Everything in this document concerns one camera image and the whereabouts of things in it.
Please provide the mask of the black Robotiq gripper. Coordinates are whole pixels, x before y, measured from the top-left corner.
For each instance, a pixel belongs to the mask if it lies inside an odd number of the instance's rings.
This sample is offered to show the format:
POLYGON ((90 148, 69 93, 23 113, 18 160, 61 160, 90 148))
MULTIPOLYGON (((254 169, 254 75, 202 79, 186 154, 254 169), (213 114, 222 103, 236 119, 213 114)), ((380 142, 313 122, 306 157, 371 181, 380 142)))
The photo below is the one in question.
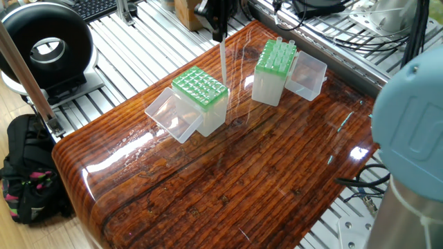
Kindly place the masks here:
POLYGON ((213 39, 224 41, 228 35, 228 20, 237 12, 236 0, 207 0, 206 8, 213 39))

